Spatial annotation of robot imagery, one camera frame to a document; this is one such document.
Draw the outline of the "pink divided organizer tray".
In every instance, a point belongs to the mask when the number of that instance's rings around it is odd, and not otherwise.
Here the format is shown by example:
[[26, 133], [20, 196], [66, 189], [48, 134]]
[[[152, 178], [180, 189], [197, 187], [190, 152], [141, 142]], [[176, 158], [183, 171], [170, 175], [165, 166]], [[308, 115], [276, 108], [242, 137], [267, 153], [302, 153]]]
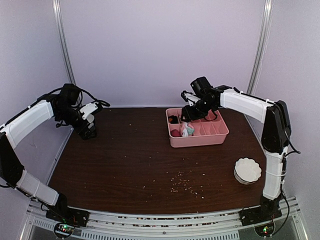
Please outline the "pink divided organizer tray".
[[[181, 132], [181, 108], [168, 108], [165, 111], [166, 122], [169, 134], [170, 145], [173, 148], [185, 148], [185, 147], [197, 147], [197, 146], [208, 146], [208, 145], [219, 145], [223, 144], [229, 129], [222, 118], [219, 111], [215, 111], [217, 118], [214, 113], [210, 110], [205, 118], [193, 120], [190, 123], [193, 125], [195, 131], [193, 136], [188, 137], [172, 137], [170, 132], [174, 129]], [[178, 124], [170, 124], [168, 122], [168, 116], [175, 115], [179, 119]]]

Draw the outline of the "pink patterned sock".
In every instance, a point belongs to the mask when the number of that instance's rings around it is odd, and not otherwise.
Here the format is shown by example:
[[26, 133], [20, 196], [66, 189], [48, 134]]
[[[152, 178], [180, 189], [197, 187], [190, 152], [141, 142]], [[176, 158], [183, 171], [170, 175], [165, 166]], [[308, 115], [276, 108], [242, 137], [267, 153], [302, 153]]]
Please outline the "pink patterned sock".
[[191, 137], [194, 135], [195, 128], [190, 122], [183, 122], [180, 128], [182, 137]]

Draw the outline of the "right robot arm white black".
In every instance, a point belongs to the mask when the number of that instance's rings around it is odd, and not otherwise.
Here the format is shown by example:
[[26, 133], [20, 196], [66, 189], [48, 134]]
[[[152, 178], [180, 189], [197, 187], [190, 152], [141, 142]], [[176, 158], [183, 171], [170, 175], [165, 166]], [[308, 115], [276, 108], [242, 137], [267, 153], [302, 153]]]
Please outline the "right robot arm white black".
[[266, 157], [265, 184], [256, 210], [259, 220], [268, 220], [275, 212], [283, 193], [287, 173], [287, 157], [298, 151], [291, 143], [292, 133], [287, 104], [247, 94], [236, 87], [212, 86], [206, 77], [198, 77], [190, 84], [192, 91], [182, 91], [187, 103], [181, 120], [191, 122], [205, 118], [219, 108], [231, 109], [258, 120], [262, 125], [261, 145]]

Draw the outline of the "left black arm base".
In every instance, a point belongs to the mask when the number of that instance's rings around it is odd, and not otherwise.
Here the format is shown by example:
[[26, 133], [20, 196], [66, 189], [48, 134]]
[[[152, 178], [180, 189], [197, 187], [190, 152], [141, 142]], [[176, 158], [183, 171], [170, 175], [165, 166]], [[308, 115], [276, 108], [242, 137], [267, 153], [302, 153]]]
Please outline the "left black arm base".
[[90, 213], [85, 210], [69, 208], [66, 213], [58, 214], [52, 210], [46, 212], [45, 217], [75, 227], [86, 227]]

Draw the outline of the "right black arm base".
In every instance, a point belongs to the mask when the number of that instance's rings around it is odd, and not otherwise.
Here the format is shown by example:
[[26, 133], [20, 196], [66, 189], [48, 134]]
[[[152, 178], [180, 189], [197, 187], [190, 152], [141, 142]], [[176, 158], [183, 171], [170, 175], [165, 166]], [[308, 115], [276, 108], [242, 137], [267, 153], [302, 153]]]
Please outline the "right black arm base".
[[239, 218], [242, 226], [256, 225], [263, 222], [270, 222], [275, 218], [281, 217], [283, 214], [280, 210], [275, 212], [263, 212], [261, 206], [244, 207], [239, 211]]

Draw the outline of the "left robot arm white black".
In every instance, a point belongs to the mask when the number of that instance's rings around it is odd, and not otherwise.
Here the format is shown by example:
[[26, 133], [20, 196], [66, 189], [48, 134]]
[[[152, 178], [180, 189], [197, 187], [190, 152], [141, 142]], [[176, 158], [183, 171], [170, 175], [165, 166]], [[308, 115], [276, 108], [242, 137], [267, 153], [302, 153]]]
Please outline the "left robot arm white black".
[[83, 140], [97, 136], [95, 117], [110, 104], [72, 83], [43, 94], [0, 127], [0, 179], [3, 188], [22, 192], [47, 206], [61, 222], [72, 218], [67, 198], [48, 186], [49, 159], [62, 138], [54, 129], [70, 127]]

